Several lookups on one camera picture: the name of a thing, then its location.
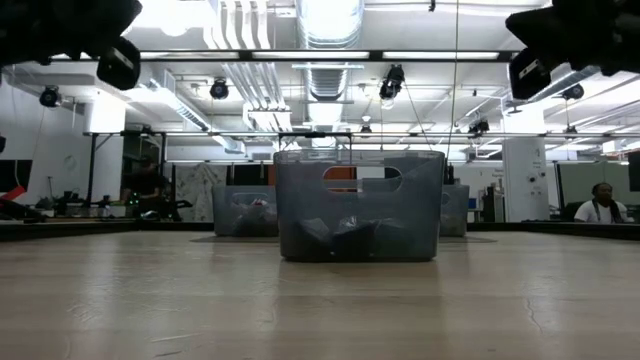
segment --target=man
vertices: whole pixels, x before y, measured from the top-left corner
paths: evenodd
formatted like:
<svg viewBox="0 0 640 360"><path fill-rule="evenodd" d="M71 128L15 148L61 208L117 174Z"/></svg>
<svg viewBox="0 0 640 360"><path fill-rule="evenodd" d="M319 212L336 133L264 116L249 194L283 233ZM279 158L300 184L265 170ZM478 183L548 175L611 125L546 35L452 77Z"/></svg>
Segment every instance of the man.
<svg viewBox="0 0 640 360"><path fill-rule="evenodd" d="M582 204L574 217L575 222L595 224L621 224L633 222L627 208L613 200L613 187L608 183L596 184L591 189L593 200Z"/></svg>
<svg viewBox="0 0 640 360"><path fill-rule="evenodd" d="M122 201L125 204L132 199L137 203L140 213L147 211L160 211L164 203L162 189L164 178L158 174L157 165L149 156L143 156L140 161L140 170L128 175L124 179L124 191Z"/></svg>

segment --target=red object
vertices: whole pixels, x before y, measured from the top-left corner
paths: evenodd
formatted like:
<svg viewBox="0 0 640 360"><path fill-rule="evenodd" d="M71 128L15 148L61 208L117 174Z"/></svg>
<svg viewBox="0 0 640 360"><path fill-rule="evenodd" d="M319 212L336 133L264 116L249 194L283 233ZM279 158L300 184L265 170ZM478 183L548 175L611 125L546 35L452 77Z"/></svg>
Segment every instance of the red object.
<svg viewBox="0 0 640 360"><path fill-rule="evenodd" d="M20 195L26 193L27 190L25 190L25 188L23 188L22 186L18 186L17 188L9 191L8 193L0 196L0 199L4 199L4 200L15 200L17 199Z"/></svg>

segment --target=wooden table surface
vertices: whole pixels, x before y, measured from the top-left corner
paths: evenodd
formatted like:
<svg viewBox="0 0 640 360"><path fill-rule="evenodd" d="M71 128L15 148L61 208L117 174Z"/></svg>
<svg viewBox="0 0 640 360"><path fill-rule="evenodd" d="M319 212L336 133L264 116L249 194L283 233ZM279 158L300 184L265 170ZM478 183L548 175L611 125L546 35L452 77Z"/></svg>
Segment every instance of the wooden table surface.
<svg viewBox="0 0 640 360"><path fill-rule="evenodd" d="M2 359L638 359L640 242L521 233L421 264L122 233L0 244Z"/></svg>

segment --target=pillar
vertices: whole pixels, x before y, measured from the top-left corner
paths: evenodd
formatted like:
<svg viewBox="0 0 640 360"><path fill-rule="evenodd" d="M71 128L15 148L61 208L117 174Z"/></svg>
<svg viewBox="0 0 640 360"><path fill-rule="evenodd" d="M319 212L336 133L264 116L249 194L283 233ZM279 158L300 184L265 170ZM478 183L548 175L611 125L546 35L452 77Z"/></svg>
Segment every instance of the pillar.
<svg viewBox="0 0 640 360"><path fill-rule="evenodd" d="M507 133L544 133L543 109L530 105L504 118ZM507 222L549 219L544 138L512 138L503 143Z"/></svg>
<svg viewBox="0 0 640 360"><path fill-rule="evenodd" d="M100 93L94 102L86 105L86 131L120 132L124 130L125 115L124 101L110 94ZM102 200L105 195L109 195L113 201L120 199L124 138L113 136L103 143L105 139L106 136L100 136L97 141L102 146L95 154L92 201Z"/></svg>

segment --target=plastic storage bin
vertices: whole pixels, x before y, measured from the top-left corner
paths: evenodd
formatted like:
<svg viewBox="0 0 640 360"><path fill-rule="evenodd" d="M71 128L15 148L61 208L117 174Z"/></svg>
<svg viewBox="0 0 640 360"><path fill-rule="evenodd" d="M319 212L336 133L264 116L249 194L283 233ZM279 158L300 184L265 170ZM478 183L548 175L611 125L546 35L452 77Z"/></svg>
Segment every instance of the plastic storage bin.
<svg viewBox="0 0 640 360"><path fill-rule="evenodd" d="M275 154L280 251L294 261L430 260L436 256L444 154L298 150ZM324 180L333 167L392 167L401 178Z"/></svg>
<svg viewBox="0 0 640 360"><path fill-rule="evenodd" d="M440 236L463 237L467 234L469 191L470 188L466 185L442 187Z"/></svg>
<svg viewBox="0 0 640 360"><path fill-rule="evenodd" d="M273 186L215 186L213 221L218 236L278 236Z"/></svg>

